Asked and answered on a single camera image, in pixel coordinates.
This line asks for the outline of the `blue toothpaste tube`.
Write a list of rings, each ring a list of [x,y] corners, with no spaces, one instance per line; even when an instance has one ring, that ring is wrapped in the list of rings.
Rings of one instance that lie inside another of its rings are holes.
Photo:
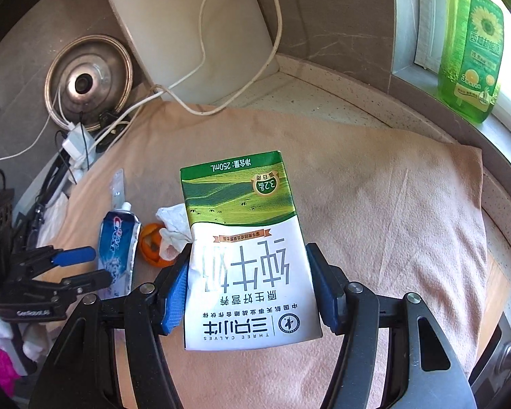
[[[97,268],[110,274],[111,284],[98,292],[100,299],[131,293],[140,230],[141,223],[132,212],[130,202],[124,202],[121,208],[105,215],[98,238]]]

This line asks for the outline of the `orange peel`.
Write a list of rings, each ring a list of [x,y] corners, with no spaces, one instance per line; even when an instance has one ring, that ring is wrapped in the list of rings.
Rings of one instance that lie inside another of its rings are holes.
[[[163,259],[159,255],[162,241],[159,231],[163,228],[164,224],[146,224],[139,234],[138,252],[147,264],[156,268],[171,267],[176,261],[176,258]]]

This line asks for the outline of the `white tissue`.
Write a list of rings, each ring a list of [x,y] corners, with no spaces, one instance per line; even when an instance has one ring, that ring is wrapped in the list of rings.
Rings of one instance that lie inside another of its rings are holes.
[[[164,225],[158,231],[161,236],[159,256],[166,261],[173,261],[187,244],[193,242],[185,205],[180,203],[159,208],[156,217]]]

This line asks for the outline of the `green white milk carton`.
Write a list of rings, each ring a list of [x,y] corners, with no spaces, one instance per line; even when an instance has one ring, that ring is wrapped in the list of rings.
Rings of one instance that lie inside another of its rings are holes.
[[[183,318],[190,351],[263,349],[322,335],[279,151],[184,167],[193,238]]]

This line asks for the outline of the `white cloth on counter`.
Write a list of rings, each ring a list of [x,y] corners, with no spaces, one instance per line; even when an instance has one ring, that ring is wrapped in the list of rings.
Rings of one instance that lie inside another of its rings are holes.
[[[36,241],[37,247],[48,246],[62,229],[68,210],[69,198],[61,191],[55,194],[44,212],[44,222],[41,224]]]

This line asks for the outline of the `pink jacket sleeve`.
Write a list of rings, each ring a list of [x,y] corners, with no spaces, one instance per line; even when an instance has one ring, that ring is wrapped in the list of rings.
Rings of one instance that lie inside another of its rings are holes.
[[[14,386],[20,375],[15,371],[8,353],[0,349],[0,387],[8,397],[13,397]]]

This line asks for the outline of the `white power strip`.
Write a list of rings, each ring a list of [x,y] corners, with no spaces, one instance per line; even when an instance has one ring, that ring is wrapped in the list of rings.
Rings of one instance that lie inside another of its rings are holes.
[[[62,148],[70,157],[72,169],[89,170],[96,160],[95,140],[82,124],[77,124],[68,132]]]

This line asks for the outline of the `steel pot lid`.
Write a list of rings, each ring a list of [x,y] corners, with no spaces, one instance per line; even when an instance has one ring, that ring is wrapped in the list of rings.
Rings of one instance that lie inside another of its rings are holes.
[[[104,34],[82,36],[53,59],[44,83],[44,101],[52,121],[67,130],[83,123],[100,129],[104,112],[119,113],[134,81],[134,66],[125,46]]]

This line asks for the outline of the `white cutting board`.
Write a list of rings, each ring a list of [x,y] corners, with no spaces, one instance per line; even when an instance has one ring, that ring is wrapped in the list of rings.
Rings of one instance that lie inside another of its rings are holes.
[[[110,0],[148,80],[213,104],[279,69],[257,0]]]

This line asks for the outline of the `green dish soap bottle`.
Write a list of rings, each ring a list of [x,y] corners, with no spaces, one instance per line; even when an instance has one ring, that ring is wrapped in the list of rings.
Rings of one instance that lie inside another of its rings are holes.
[[[440,100],[482,124],[498,100],[505,23],[497,0],[446,0],[446,26],[437,74]]]

